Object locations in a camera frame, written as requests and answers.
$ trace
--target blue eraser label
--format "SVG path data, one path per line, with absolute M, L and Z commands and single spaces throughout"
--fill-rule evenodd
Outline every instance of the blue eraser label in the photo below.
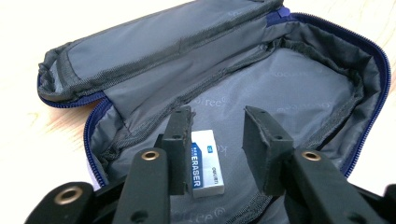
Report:
M 191 164 L 192 188 L 201 188 L 204 185 L 204 179 L 202 176 L 202 153 L 196 143 L 192 143 L 191 146 Z
M 192 132 L 191 141 L 191 183 L 194 198 L 224 193 L 213 131 Z

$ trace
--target metal insert hole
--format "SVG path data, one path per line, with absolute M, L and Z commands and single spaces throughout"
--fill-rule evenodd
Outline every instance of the metal insert hole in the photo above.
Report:
M 160 157 L 160 153 L 158 153 L 156 151 L 148 151 L 148 152 L 143 153 L 143 155 L 142 155 L 142 159 L 145 161 L 154 161 L 158 157 Z
M 315 152 L 305 151 L 305 152 L 303 152 L 303 157 L 310 161 L 320 161 L 321 160 L 321 157 L 319 156 L 319 154 L 317 154 Z
M 82 195 L 82 189 L 78 186 L 73 186 L 62 190 L 58 193 L 54 201 L 59 205 L 72 203 Z

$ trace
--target blue zipper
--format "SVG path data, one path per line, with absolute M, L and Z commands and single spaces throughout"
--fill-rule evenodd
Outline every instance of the blue zipper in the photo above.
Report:
M 375 107 L 375 112 L 373 116 L 370 119 L 369 124 L 367 125 L 366 129 L 364 130 L 364 133 L 361 136 L 361 139 L 359 140 L 359 143 L 354 147 L 346 161 L 344 162 L 344 165 L 341 167 L 341 171 L 344 173 L 345 177 L 349 177 L 355 168 L 359 156 L 361 154 L 361 150 L 363 148 L 364 142 L 367 139 L 367 136 L 369 132 L 371 131 L 375 120 L 378 118 L 378 115 L 384 106 L 384 103 L 388 97 L 389 94 L 389 88 L 390 88 L 390 65 L 389 65 L 389 59 L 387 54 L 385 53 L 384 50 L 381 49 L 376 43 L 371 41 L 370 39 L 359 35 L 351 30 L 348 30 L 340 25 L 337 25 L 335 23 L 332 23 L 330 21 L 326 21 L 320 17 L 310 15 L 310 14 L 305 14 L 305 13 L 291 13 L 289 14 L 288 17 L 282 16 L 279 14 L 281 17 L 280 21 L 274 22 L 273 24 L 283 22 L 283 21 L 300 21 L 300 22 L 306 22 L 310 23 L 312 25 L 317 26 L 321 30 L 327 31 L 331 34 L 337 35 L 338 37 L 344 39 L 345 41 L 360 47 L 364 51 L 370 53 L 371 55 L 375 56 L 375 63 L 378 67 L 378 70 L 380 72 L 381 76 L 381 86 L 382 86 L 382 93 L 379 99 L 379 102 L 377 103 Z
M 106 181 L 102 177 L 102 174 L 98 170 L 98 168 L 96 166 L 96 162 L 94 161 L 94 158 L 93 158 L 93 155 L 91 152 L 91 146 L 90 146 L 91 141 L 90 140 L 91 140 L 93 131 L 96 127 L 96 124 L 105 115 L 105 113 L 111 106 L 113 106 L 113 104 L 110 102 L 110 100 L 107 97 L 104 98 L 104 100 L 102 100 L 99 103 L 99 105 L 97 105 L 96 108 L 88 116 L 87 122 L 85 123 L 84 134 L 83 134 L 85 154 L 87 155 L 87 160 L 88 160 L 89 165 L 91 166 L 92 173 L 95 176 L 96 181 L 98 182 L 100 187 L 104 187 L 106 185 Z

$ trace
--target gray fabric case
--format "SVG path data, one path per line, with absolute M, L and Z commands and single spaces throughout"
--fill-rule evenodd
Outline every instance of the gray fabric case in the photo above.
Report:
M 49 51 L 38 94 L 54 106 L 103 98 L 85 132 L 101 185 L 125 176 L 170 113 L 190 105 L 192 130 L 214 132 L 225 193 L 172 196 L 172 222 L 287 223 L 282 198 L 268 207 L 272 198 L 248 168 L 245 106 L 268 111 L 297 150 L 321 150 L 349 175 L 386 96 L 388 68 L 356 36 L 280 9 L 278 0 L 202 0 L 126 22 Z

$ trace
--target white eraser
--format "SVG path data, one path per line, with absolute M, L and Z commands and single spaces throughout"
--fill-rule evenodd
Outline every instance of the white eraser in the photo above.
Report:
M 224 193 L 218 149 L 212 130 L 191 133 L 191 174 L 194 198 Z

